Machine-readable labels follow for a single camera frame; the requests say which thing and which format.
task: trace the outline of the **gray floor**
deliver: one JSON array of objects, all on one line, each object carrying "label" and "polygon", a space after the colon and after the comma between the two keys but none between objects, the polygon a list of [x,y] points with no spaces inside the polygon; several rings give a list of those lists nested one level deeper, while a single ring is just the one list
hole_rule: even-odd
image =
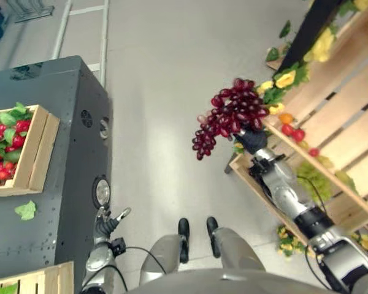
[{"label": "gray floor", "polygon": [[[53,17],[8,27],[0,70],[51,57],[65,1],[48,2],[56,6]],[[101,3],[75,0],[72,9]],[[223,173],[232,143],[217,140],[202,162],[191,150],[196,116],[211,108],[213,95],[234,77],[268,79],[267,48],[280,45],[287,19],[297,30],[306,10],[302,0],[110,0],[112,207],[113,213],[133,209],[113,237],[150,248],[187,217],[191,260],[181,270],[220,267],[205,227],[213,215],[254,247],[268,271],[317,284],[303,255],[287,262],[277,254],[278,221],[260,199],[235,174]],[[101,20],[101,12],[71,17],[61,56],[96,63]],[[130,288],[139,282],[144,257],[128,252],[118,258]]]}]

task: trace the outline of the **black cable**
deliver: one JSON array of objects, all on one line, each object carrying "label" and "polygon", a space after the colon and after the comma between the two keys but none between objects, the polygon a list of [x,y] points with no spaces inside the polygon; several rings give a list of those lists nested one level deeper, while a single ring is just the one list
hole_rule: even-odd
[{"label": "black cable", "polygon": [[323,285],[323,287],[325,287],[327,290],[331,290],[329,287],[327,287],[327,285],[318,277],[318,275],[314,272],[311,264],[309,263],[309,259],[308,259],[308,248],[309,248],[309,245],[307,245],[307,247],[305,248],[305,260],[307,261],[307,264],[308,264],[308,267],[311,271],[311,273],[315,276],[315,278],[319,281],[319,283],[321,283]]},{"label": "black cable", "polygon": [[117,266],[115,265],[106,265],[106,266],[103,266],[102,268],[100,268],[99,270],[97,270],[93,275],[91,275],[91,277],[85,282],[85,285],[82,287],[81,291],[83,291],[83,289],[87,286],[88,283],[90,283],[90,281],[99,273],[101,272],[102,270],[106,269],[106,268],[113,268],[117,273],[118,275],[120,276],[121,278],[121,281],[123,283],[123,286],[124,286],[124,289],[125,289],[125,292],[128,292],[128,288],[127,288],[127,284],[124,280],[124,277],[123,277],[123,274],[121,273],[121,271],[117,268]]},{"label": "black cable", "polygon": [[153,257],[153,259],[159,265],[159,267],[162,269],[162,271],[164,272],[164,274],[167,274],[166,273],[166,270],[164,269],[164,267],[162,266],[162,264],[158,261],[158,259],[150,251],[148,251],[148,250],[146,250],[144,248],[141,248],[141,247],[136,247],[136,246],[129,246],[129,247],[126,247],[126,249],[139,249],[139,250],[143,250],[143,251],[147,252],[148,254],[150,254],[151,257]]},{"label": "black cable", "polygon": [[304,176],[297,176],[299,179],[306,179],[311,186],[313,187],[313,190],[315,190],[316,195],[318,196],[320,203],[321,203],[321,207],[323,208],[324,213],[327,215],[327,211],[326,211],[326,207],[324,205],[323,199],[320,197],[319,191],[318,189],[315,187],[315,185],[312,183],[312,181]]}]

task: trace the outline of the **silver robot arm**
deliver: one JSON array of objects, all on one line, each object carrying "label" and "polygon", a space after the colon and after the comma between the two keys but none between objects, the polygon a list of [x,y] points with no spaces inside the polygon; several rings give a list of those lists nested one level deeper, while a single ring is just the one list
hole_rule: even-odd
[{"label": "silver robot arm", "polygon": [[265,134],[243,131],[236,138],[253,155],[250,174],[271,202],[298,226],[321,257],[320,269],[340,293],[368,293],[368,254],[311,200],[292,169],[266,147]]}]

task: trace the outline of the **red grapes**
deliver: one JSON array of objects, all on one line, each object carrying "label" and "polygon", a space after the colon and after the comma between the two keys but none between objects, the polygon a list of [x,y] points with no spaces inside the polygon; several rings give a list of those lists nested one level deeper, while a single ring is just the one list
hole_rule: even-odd
[{"label": "red grapes", "polygon": [[201,129],[195,132],[192,149],[197,151],[198,160],[211,155],[216,144],[214,137],[218,135],[231,141],[231,134],[239,133],[241,128],[263,128],[261,118],[267,116],[269,110],[263,105],[254,86],[254,81],[236,78],[231,89],[222,89],[211,99],[215,108],[208,111],[207,116],[197,117]]}]

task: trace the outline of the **wooden box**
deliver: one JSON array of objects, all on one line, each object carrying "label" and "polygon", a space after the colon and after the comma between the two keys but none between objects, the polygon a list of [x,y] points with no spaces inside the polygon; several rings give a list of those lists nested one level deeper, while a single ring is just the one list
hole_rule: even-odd
[{"label": "wooden box", "polygon": [[[343,27],[327,62],[312,62],[310,81],[293,88],[283,98],[285,111],[305,130],[304,140],[318,148],[334,164],[322,166],[292,139],[280,132],[277,116],[264,120],[272,135],[268,148],[285,154],[293,168],[310,162],[332,184],[332,197],[326,202],[330,218],[347,232],[368,223],[368,9],[357,13]],[[248,175],[251,155],[239,155],[232,169],[259,195],[269,209],[303,242],[307,242],[294,222],[279,211]],[[346,172],[355,182],[353,192],[334,173]]]},{"label": "wooden box", "polygon": [[19,294],[74,294],[74,263],[50,266],[0,279],[0,288],[17,284]]},{"label": "wooden box", "polygon": [[44,189],[59,119],[40,105],[27,107],[33,114],[13,179],[0,186],[0,197],[40,193]]}]

